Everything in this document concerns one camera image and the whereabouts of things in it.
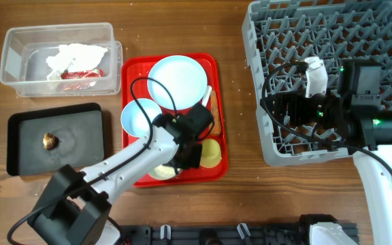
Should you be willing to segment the red snack wrapper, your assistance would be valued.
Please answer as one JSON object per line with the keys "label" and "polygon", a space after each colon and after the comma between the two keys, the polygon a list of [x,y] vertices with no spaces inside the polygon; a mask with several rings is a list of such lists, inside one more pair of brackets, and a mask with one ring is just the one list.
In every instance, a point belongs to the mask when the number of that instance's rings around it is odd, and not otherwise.
{"label": "red snack wrapper", "polygon": [[102,69],[90,69],[86,71],[64,71],[61,74],[61,78],[63,80],[72,80],[72,79],[87,79],[87,78],[100,78],[104,77],[104,72]]}

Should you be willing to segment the green bowl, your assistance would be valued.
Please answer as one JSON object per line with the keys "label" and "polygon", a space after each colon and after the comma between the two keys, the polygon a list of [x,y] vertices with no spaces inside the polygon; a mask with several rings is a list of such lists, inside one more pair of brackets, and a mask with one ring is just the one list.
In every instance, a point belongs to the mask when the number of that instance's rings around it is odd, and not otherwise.
{"label": "green bowl", "polygon": [[154,178],[155,180],[169,180],[169,179],[175,178],[181,172],[182,172],[182,169],[180,169],[180,168],[175,169],[170,166],[160,165],[158,167],[151,169],[148,172],[148,175],[151,178]]}

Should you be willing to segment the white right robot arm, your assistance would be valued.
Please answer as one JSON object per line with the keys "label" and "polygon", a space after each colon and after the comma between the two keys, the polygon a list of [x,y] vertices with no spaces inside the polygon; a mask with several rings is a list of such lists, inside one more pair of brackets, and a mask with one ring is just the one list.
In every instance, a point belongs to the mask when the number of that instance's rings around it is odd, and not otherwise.
{"label": "white right robot arm", "polygon": [[[294,67],[305,76],[306,91],[268,94],[272,77]],[[285,131],[349,151],[363,183],[374,242],[392,244],[392,110],[381,106],[382,66],[344,59],[339,70],[337,93],[332,95],[320,58],[280,65],[263,83],[260,106]]]}

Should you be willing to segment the light blue bowl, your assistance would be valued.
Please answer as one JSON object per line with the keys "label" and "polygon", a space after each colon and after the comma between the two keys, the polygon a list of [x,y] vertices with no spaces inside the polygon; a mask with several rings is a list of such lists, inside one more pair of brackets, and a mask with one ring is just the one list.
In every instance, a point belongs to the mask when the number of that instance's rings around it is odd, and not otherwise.
{"label": "light blue bowl", "polygon": [[[151,122],[162,113],[160,106],[151,99],[140,98],[137,101]],[[148,121],[134,100],[123,108],[120,121],[124,131],[133,137],[141,137],[149,130]]]}

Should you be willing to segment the brown mushroom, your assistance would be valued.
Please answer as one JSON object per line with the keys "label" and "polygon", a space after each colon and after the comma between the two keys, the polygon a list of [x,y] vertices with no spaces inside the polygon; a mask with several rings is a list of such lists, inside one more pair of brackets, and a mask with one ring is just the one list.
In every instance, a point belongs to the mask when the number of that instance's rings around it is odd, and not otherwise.
{"label": "brown mushroom", "polygon": [[52,150],[57,147],[59,138],[51,133],[45,133],[42,142],[44,149]]}

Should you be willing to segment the light blue plate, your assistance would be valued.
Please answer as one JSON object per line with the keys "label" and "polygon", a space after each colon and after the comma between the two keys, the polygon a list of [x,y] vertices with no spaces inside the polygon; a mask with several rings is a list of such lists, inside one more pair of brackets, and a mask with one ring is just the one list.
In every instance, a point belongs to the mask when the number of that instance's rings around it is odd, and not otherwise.
{"label": "light blue plate", "polygon": [[148,92],[161,107],[174,107],[167,91],[152,79],[160,82],[172,96],[177,110],[186,110],[198,103],[206,92],[208,77],[203,67],[188,56],[173,55],[157,62],[148,74]]}

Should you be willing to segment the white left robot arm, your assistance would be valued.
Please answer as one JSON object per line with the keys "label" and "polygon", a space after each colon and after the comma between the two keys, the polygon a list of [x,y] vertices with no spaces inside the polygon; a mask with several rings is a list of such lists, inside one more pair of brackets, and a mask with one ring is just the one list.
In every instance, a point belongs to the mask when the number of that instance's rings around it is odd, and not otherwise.
{"label": "white left robot arm", "polygon": [[197,168],[199,136],[214,120],[195,104],[186,114],[160,114],[148,133],[110,158],[76,171],[65,165],[50,179],[28,217],[47,244],[115,244],[120,232],[109,218],[112,204],[150,170]]}

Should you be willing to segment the white rice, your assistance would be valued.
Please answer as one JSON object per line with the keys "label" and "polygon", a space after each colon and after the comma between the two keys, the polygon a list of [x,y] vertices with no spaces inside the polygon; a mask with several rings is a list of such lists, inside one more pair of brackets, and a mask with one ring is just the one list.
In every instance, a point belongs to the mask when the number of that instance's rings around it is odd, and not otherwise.
{"label": "white rice", "polygon": [[154,173],[159,178],[164,179],[173,178],[176,175],[175,169],[173,167],[164,165],[160,165],[154,168]]}

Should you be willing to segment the yellow cup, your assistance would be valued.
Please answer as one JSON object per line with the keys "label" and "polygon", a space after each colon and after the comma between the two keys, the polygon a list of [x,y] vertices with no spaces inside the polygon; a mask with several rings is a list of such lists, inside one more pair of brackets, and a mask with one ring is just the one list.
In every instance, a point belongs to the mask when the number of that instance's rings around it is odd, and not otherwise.
{"label": "yellow cup", "polygon": [[202,142],[202,152],[200,165],[205,168],[216,167],[222,159],[221,146],[213,139],[206,139]]}

